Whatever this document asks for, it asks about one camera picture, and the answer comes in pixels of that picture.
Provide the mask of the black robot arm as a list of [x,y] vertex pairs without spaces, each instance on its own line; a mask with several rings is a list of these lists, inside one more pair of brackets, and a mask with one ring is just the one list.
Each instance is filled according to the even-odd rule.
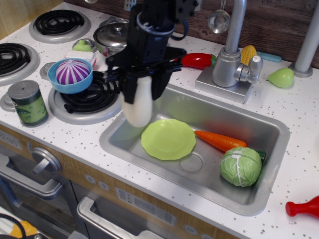
[[151,78],[152,100],[156,100],[172,73],[181,70],[186,51],[167,43],[170,38],[183,39],[172,35],[176,24],[182,23],[184,35],[188,34],[187,19],[194,16],[197,5],[195,0],[145,0],[132,7],[127,45],[106,59],[106,79],[119,83],[126,103],[134,103],[139,78]]

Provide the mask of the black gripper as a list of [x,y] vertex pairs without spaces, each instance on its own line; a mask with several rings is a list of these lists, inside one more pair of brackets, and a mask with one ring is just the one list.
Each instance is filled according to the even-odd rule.
[[138,78],[151,76],[152,100],[164,92],[171,74],[180,71],[186,51],[169,47],[175,24],[181,20],[171,9],[134,9],[129,18],[127,46],[106,60],[106,80],[119,81],[124,101],[133,104]]

